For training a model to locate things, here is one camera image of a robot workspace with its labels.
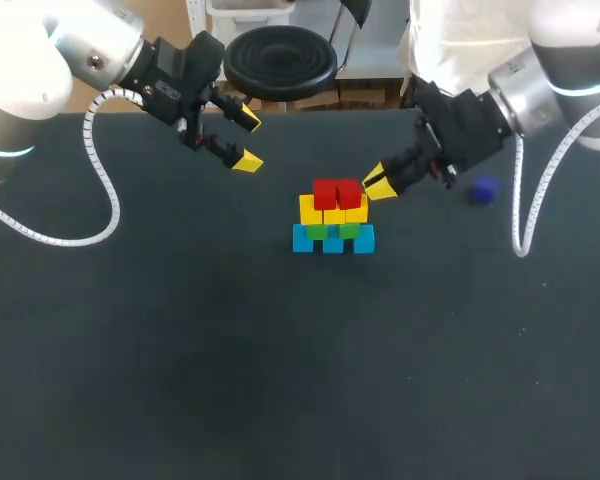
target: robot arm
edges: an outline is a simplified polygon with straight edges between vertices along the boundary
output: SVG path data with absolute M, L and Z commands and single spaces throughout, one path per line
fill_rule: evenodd
M 179 50 L 162 38 L 147 42 L 143 30 L 116 0 L 0 0 L 0 181 L 62 112 L 72 76 L 99 91 L 117 84 L 140 94 L 145 111 L 178 125 L 186 146 L 209 149 L 231 169 L 259 168 L 261 160 L 200 123 L 212 102 L 251 132 L 260 125 L 242 101 L 213 86 L 224 46 L 203 32 Z
M 573 127 L 600 105 L 600 0 L 538 0 L 531 47 L 489 76 L 482 95 L 416 91 L 416 145 L 383 159 L 364 180 L 371 199 L 397 197 L 427 176 L 451 188 L 457 175 L 488 160 L 503 141 L 530 138 L 564 121 Z M 600 150 L 600 119 L 579 141 Z

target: stool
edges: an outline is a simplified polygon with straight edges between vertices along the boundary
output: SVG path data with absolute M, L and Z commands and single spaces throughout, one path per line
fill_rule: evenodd
M 274 25 L 237 37 L 224 56 L 224 73 L 239 92 L 270 102 L 293 102 L 332 88 L 349 62 L 356 34 L 367 20 L 371 0 L 340 0 L 330 39 L 305 28 Z M 333 40 L 347 9 L 355 25 L 338 66 Z

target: small blue cube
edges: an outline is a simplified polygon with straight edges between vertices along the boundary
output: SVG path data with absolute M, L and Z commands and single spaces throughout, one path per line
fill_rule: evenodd
M 369 254 L 376 251 L 376 234 L 373 225 L 360 225 L 360 236 L 353 241 L 353 253 Z
M 491 205 L 499 185 L 500 180 L 495 177 L 477 177 L 471 184 L 471 201 L 478 205 Z
M 322 241 L 322 253 L 344 253 L 344 240 L 340 240 L 338 225 L 329 225 L 327 228 L 327 239 Z
M 313 240 L 307 236 L 307 227 L 293 226 L 293 253 L 313 253 Z

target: green block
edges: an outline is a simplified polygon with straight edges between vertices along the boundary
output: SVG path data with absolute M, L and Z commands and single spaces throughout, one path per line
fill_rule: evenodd
M 307 225 L 307 237 L 309 240 L 326 240 L 327 225 Z
M 340 240 L 355 240 L 360 236 L 359 223 L 340 225 Z

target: black mat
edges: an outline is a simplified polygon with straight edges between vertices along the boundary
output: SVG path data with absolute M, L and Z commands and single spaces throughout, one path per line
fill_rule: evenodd
M 411 120 L 265 117 L 249 177 L 149 118 L 98 118 L 113 238 L 0 225 L 0 480 L 600 479 L 600 155 L 558 172 L 526 260 L 511 149 L 472 174 L 506 181 L 494 207 L 467 205 L 472 175 L 428 181 L 372 205 L 376 255 L 290 253 L 297 195 L 361 177 Z M 534 183 L 560 133 L 529 146 Z M 99 231 L 80 135 L 59 121 L 0 206 Z

